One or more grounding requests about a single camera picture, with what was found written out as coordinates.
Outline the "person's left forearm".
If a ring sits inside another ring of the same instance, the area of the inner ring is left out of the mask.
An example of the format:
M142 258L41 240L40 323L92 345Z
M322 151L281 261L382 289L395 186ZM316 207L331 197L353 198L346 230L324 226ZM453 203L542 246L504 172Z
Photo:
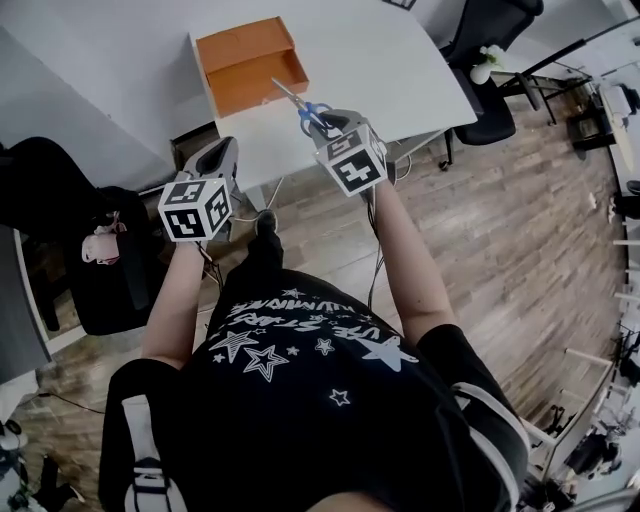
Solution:
M181 369L191 358L204 258L193 242L178 243L141 341L141 356Z

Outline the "pink headset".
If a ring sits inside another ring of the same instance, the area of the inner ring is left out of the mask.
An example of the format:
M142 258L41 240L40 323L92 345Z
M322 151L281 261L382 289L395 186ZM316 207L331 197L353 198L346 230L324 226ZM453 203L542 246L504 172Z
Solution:
M127 231L120 220L120 212L114 211L108 215L111 221L108 225L98 225L91 235L82 242L82 260L85 263L95 262L99 265L113 265L120 258L117 236Z

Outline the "person's right forearm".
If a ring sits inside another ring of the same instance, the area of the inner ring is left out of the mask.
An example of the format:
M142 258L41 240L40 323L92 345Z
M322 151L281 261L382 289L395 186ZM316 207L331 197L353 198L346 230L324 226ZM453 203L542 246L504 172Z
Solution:
M454 325L440 270L388 181L375 187L375 225L404 337L416 345L432 329Z

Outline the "blue handled scissors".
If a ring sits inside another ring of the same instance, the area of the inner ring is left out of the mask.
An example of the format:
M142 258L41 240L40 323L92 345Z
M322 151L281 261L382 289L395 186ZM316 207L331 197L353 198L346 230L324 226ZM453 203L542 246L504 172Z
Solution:
M329 134L333 126L321 117L322 113L331 109L329 105L305 101L275 77L272 77L271 81L295 106L300 118L300 129L306 136L311 136L311 128L317 129L323 135Z

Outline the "black office chair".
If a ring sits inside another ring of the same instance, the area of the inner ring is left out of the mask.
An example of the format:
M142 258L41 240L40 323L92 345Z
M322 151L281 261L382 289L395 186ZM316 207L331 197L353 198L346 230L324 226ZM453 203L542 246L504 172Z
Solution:
M528 72L515 73L512 79L498 86L492 78L482 84L472 80L472 71L489 64L483 47L497 46L506 50L516 38L543 12L543 0L466 0L454 38L441 49L466 94L477 120L450 128L444 132L447 159L439 163L443 171L453 164L454 137L469 146L485 146L505 140L516 132L513 116L506 99L524 95L532 108L540 102L533 92Z

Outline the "white table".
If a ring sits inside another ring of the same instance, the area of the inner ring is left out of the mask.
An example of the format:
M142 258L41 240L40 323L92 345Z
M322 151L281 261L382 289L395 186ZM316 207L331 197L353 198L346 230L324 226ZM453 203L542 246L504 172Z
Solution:
M303 98L366 117L402 159L477 116L432 39L409 12L381 0L215 0L190 27L192 41L280 17L310 84ZM237 184L256 210L262 188L315 166L314 145L287 99L215 120L239 143Z

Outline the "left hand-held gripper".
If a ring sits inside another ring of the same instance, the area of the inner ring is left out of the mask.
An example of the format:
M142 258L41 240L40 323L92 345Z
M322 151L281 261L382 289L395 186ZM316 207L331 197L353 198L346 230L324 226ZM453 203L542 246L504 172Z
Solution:
M240 204L236 192L239 145L235 137L218 139L194 154L194 177L180 171L167 183L158 203L158 213L173 242L228 242L232 215Z

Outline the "white vase with flowers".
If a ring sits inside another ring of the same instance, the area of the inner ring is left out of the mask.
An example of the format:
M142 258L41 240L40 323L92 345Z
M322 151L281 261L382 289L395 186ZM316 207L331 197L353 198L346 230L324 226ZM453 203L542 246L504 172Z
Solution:
M471 81L477 85L486 83L492 72L503 68L505 54L505 50L496 44L482 46L479 49L480 60L469 73Z

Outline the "black star print t-shirt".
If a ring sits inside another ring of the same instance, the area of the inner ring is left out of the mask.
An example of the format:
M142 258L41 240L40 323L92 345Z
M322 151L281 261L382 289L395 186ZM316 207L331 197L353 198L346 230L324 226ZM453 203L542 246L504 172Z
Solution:
M183 368L137 359L113 375L107 512L136 508L123 402L140 395L188 512L305 512L339 493L394 512L512 512L527 474L527 433L459 327L408 342L292 270L230 277Z

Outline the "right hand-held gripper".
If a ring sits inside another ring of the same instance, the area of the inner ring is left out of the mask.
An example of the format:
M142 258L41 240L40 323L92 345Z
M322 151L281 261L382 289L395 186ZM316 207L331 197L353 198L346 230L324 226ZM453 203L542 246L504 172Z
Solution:
M362 114L347 109L327 110L324 117L308 123L308 136L318 148L314 154L317 163L347 197L388 178L386 150L368 124Z

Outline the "grey cabinet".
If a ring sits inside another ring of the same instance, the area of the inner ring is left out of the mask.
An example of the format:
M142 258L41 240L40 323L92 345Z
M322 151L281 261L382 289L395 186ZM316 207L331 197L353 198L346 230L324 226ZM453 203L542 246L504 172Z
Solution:
M17 235L0 224L0 385L51 361Z

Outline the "orange cardboard box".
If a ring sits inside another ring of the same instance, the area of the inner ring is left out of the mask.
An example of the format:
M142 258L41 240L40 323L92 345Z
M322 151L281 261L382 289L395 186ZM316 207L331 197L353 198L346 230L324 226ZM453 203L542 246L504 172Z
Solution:
M278 83L296 94L309 85L294 40L279 17L199 38L196 55L220 117L283 97Z

